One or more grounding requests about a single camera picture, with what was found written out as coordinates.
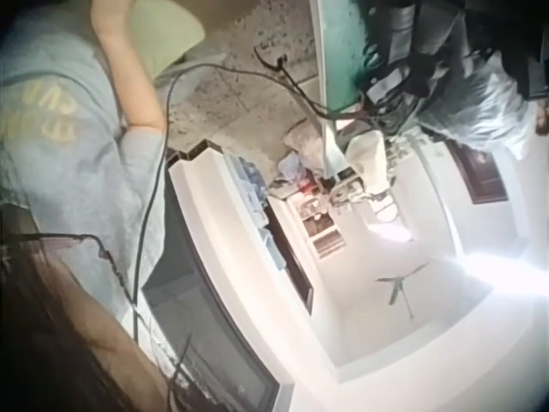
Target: speckled floor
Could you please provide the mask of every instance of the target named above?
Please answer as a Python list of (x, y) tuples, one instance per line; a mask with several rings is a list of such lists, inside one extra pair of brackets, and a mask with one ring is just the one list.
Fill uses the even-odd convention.
[[(189, 59), (225, 53), (224, 65), (268, 73), (256, 60), (275, 62), (287, 54), (296, 81), (317, 74), (315, 43), (308, 0), (260, 0), (248, 15), (191, 50)], [(317, 82), (305, 90), (317, 94)], [(185, 150), (204, 138), (254, 161), (265, 179), (287, 152), (282, 137), (305, 118), (293, 97), (272, 82), (221, 70), (206, 73), (195, 92), (171, 111), (171, 141)]]

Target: framed picture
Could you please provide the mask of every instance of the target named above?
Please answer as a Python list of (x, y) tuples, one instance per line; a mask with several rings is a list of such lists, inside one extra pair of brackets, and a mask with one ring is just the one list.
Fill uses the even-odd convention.
[(473, 150), (453, 140), (446, 140), (445, 144), (463, 177), (473, 204), (509, 200), (498, 165), (491, 154)]

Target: dark hair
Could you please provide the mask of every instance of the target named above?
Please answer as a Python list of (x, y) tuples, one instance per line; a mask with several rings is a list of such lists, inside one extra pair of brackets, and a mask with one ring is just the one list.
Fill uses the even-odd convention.
[[(0, 48), (18, 15), (54, 3), (63, 0), (8, 2), (0, 13)], [(4, 155), (0, 136), (2, 167), (6, 166), (3, 164), (6, 158), (11, 161)], [(7, 180), (0, 167), (2, 404), (13, 405), (17, 410), (139, 411), (77, 331), (60, 293), (46, 284), (45, 279), (56, 276), (57, 270), (47, 262), (45, 268), (38, 267), (33, 258), (35, 250), (21, 242), (21, 228), (4, 204), (6, 190), (11, 187), (13, 182)], [(211, 391), (206, 395), (180, 369), (176, 374), (186, 381), (184, 388), (178, 385), (175, 376), (166, 378), (177, 411), (228, 410), (214, 400)], [(166, 409), (172, 410), (169, 402)]]

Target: white wall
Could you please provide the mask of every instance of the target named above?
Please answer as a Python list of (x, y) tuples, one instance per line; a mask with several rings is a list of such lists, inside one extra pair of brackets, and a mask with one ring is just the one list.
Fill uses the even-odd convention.
[[(387, 283), (376, 283), (360, 304), (344, 312), (343, 336), (349, 361), (383, 351), (435, 322), (440, 327), (431, 329), (433, 333), (422, 332), (421, 344), (427, 344), (443, 332), (444, 326), (452, 325), (457, 311), (486, 296), (488, 288), (464, 276), (457, 265), (432, 262), (406, 280), (405, 291), (414, 315), (413, 322), (402, 295), (393, 306), (388, 305), (392, 285)], [(410, 351), (417, 348), (409, 346)], [(402, 343), (399, 356), (405, 356), (406, 351), (407, 347)]]
[[(465, 252), (508, 249), (517, 237), (511, 203), (473, 204), (446, 146), (443, 143), (429, 144), (422, 150), (454, 216)], [(441, 254), (453, 250), (440, 203), (417, 156), (398, 166), (394, 193), (408, 225), (419, 239)]]
[(360, 215), (367, 207), (358, 205), (356, 210), (332, 214), (347, 245), (317, 260), (326, 288), (342, 311), (363, 302), (378, 277), (405, 275), (430, 255), (420, 243), (399, 244), (371, 233)]
[(549, 390), (546, 304), (513, 349), (486, 375), (437, 412), (530, 412), (540, 410)]
[(231, 207), (238, 193), (229, 180), (220, 179), (214, 156), (203, 157), (209, 152), (187, 173), (180, 170), (182, 178), (171, 171), (178, 196), (184, 213), (191, 211), (190, 231), (212, 281), (251, 347), (282, 384), (302, 385), (310, 393), (296, 412), (309, 406), (319, 410), (317, 404), (328, 412), (434, 410), (494, 368), (530, 327), (531, 302), (490, 295), (436, 341), (340, 385), (314, 331), (296, 312), (301, 303), (289, 304), (279, 272), (266, 273), (267, 252), (253, 252), (255, 242), (242, 229), (244, 206)]
[(517, 231), (529, 242), (525, 258), (542, 269), (546, 268), (547, 143), (546, 137), (533, 137), (521, 161), (506, 151), (495, 156), (511, 198)]
[(299, 227), (297, 227), (290, 206), (286, 202), (273, 197), (269, 198), (269, 202), (314, 289), (310, 316), (312, 327), (330, 359), (338, 366), (346, 359), (341, 339), (340, 309), (335, 304), (332, 294), (326, 288), (325, 282), (318, 271), (317, 263), (311, 255)]
[(292, 404), (288, 412), (330, 412), (303, 385), (293, 388)]

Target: black cable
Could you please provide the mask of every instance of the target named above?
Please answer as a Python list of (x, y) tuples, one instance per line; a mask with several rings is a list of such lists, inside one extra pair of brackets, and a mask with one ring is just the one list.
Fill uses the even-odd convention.
[[(314, 100), (310, 99), (306, 93), (299, 87), (299, 85), (290, 77), (290, 75), (287, 73), (287, 71), (284, 70), (286, 76), (289, 76), (291, 79), (292, 85), (288, 85), (284, 82), (279, 81), (278, 79), (273, 78), (272, 76), (265, 75), (260, 72), (256, 71), (250, 71), (250, 70), (240, 70), (240, 69), (231, 69), (226, 66), (223, 66), (221, 64), (215, 64), (215, 63), (199, 63), (195, 64), (190, 67), (186, 67), (184, 69), (181, 69), (176, 76), (173, 78), (172, 83), (170, 85), (170, 88), (168, 89), (168, 93), (166, 96), (166, 133), (165, 133), (165, 139), (164, 139), (164, 148), (162, 150), (162, 158), (160, 160), (158, 170), (156, 172), (156, 178), (154, 181), (154, 188), (153, 193), (151, 195), (151, 199), (148, 203), (147, 210), (145, 212), (145, 216), (143, 218), (142, 228), (139, 236), (139, 243), (137, 246), (137, 257), (136, 257), (136, 272), (134, 275), (134, 287), (133, 287), (133, 300), (132, 303), (135, 307), (137, 307), (137, 301), (139, 299), (139, 275), (140, 275), (140, 269), (141, 269), (141, 259), (142, 259), (142, 252), (143, 252), (143, 243), (145, 240), (145, 232), (147, 229), (147, 222), (148, 217), (150, 216), (151, 209), (153, 208), (154, 198), (156, 197), (156, 192), (158, 191), (158, 186), (160, 184), (160, 175), (163, 170), (164, 161), (166, 158), (166, 151), (167, 151), (167, 142), (170, 137), (170, 102), (172, 100), (172, 93), (173, 90), (178, 82), (178, 80), (181, 78), (182, 75), (189, 73), (192, 70), (197, 70), (204, 67), (211, 67), (219, 70), (224, 70), (229, 73), (239, 74), (239, 75), (247, 75), (247, 76), (255, 76), (255, 77), (261, 77), (263, 79), (269, 80), (271, 82), (274, 82), (278, 84), (279, 86), (285, 88), (287, 91), (289, 91), (292, 94), (297, 95), (300, 99), (305, 100), (311, 109), (317, 114), (317, 116), (321, 118), (325, 118), (327, 120), (338, 120), (338, 119), (360, 119), (365, 121), (364, 114), (362, 112), (355, 112), (355, 113), (339, 113), (339, 114), (333, 114), (333, 113), (322, 113), (318, 110), (318, 108), (323, 108), (325, 110), (328, 110), (326, 106), (321, 105), (320, 103), (315, 102)], [(136, 312), (134, 312), (134, 322), (133, 322), (133, 328), (134, 328), (134, 340), (136, 343), (139, 343), (139, 331), (137, 327), (137, 315)]]

